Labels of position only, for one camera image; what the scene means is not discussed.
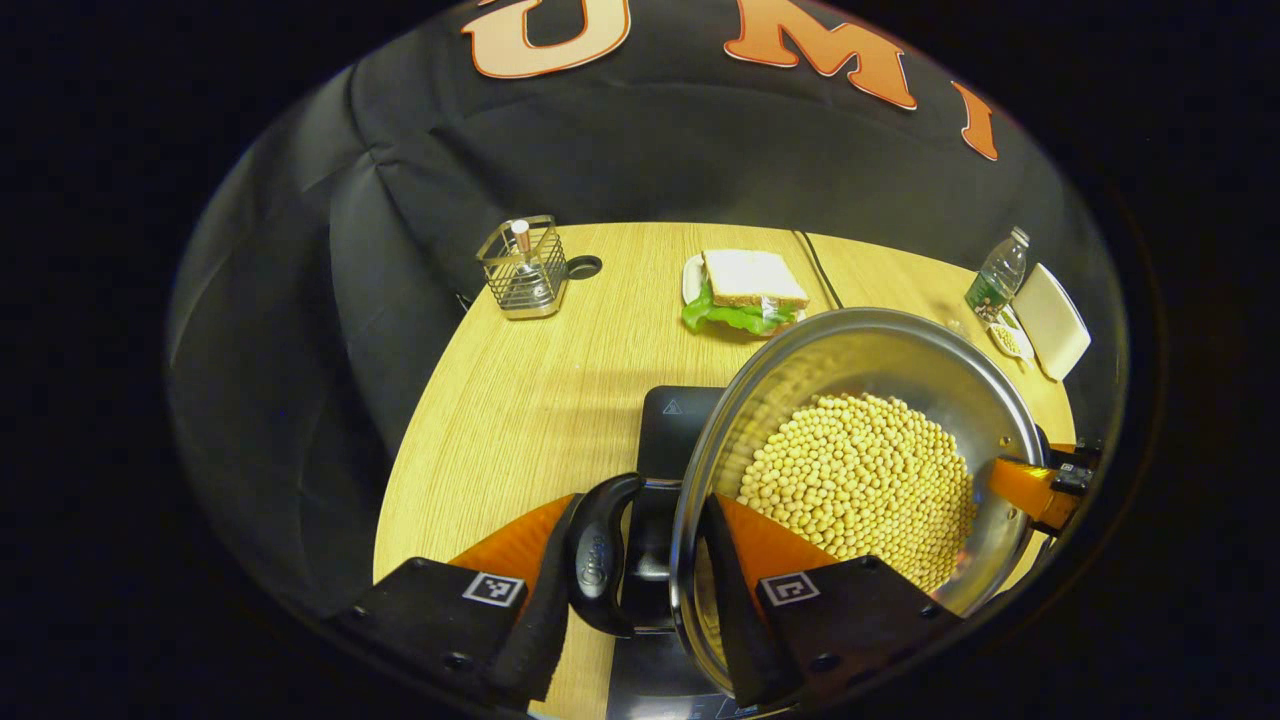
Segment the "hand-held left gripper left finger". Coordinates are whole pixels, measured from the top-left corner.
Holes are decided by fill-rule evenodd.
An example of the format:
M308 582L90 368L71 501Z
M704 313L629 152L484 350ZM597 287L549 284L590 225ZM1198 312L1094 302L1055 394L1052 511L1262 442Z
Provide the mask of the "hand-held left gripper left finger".
M448 562L412 557L335 616L335 633L398 674L472 702L543 701L564 647L579 495L544 503Z

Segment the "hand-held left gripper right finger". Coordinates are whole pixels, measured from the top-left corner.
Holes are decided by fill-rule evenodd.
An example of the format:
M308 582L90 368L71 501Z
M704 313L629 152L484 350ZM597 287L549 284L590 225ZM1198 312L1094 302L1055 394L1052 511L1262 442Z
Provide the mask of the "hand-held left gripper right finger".
M714 495L701 515L735 698L814 708L911 659L960 616L874 555L840 560Z

